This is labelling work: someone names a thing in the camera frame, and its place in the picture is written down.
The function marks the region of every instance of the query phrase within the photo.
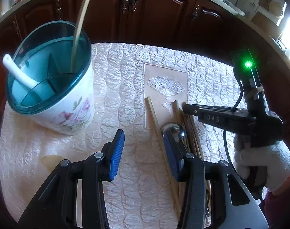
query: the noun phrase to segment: black tool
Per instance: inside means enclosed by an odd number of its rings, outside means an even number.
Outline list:
[[[205,218],[205,180],[211,180],[211,225],[208,229],[267,229],[268,223],[234,169],[225,160],[202,161],[188,153],[183,143],[167,130],[164,148],[173,177],[187,182],[177,229],[203,229]]]
[[[186,104],[183,106],[183,111],[186,114],[198,116],[199,122],[224,129],[226,152],[226,131],[249,135],[251,147],[272,145],[277,140],[282,139],[283,122],[275,112],[268,109],[263,87],[249,50],[239,50],[230,54],[234,64],[234,75],[241,89],[240,98],[235,106],[230,108]],[[236,108],[243,92],[245,93],[247,109]],[[244,180],[244,183],[255,199],[261,198],[266,178],[266,167],[250,167],[250,175],[247,180]]]
[[[86,160],[62,160],[34,195],[18,222],[20,229],[80,228],[76,225],[77,181],[82,179],[82,227],[109,229],[102,181],[117,175],[125,135],[118,130],[113,141]]]

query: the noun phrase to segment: pink flower print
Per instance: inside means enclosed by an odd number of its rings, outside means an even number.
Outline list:
[[[53,119],[53,123],[58,126],[62,125],[64,122],[68,121],[74,113],[67,113],[66,111],[61,112]]]
[[[86,101],[84,101],[83,105],[82,105],[82,110],[83,111],[87,111],[90,108],[90,102],[89,99],[87,98]]]

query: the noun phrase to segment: white glove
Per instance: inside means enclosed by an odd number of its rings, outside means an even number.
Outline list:
[[[279,189],[290,177],[290,151],[283,141],[274,145],[248,148],[246,136],[234,137],[234,166],[242,179],[248,178],[248,166],[267,166],[266,188],[270,192]]]

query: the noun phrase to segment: white quilted tablecloth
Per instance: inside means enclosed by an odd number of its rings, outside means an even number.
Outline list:
[[[50,174],[42,164],[45,156],[58,155],[72,162],[86,159],[121,128],[126,140],[119,172],[112,183],[104,183],[111,228],[176,228],[172,191],[158,138],[155,131],[144,126],[144,68],[151,64],[187,72],[188,102],[217,106],[233,106],[239,96],[233,68],[195,54],[123,43],[92,45],[92,59],[95,116],[84,133],[61,135],[6,105],[0,177],[7,208],[18,221]],[[245,107],[244,101],[239,106]],[[222,130],[197,121],[196,127],[205,160],[226,159]],[[232,154],[231,133],[227,140]],[[80,215],[77,223],[81,225]]]

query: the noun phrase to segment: plastic container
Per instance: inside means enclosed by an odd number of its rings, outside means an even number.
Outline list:
[[[14,111],[67,135],[82,132],[94,116],[91,43],[82,31],[71,72],[74,30],[73,23],[53,21],[31,32],[13,60],[39,84],[30,89],[10,73],[6,82],[7,100]]]

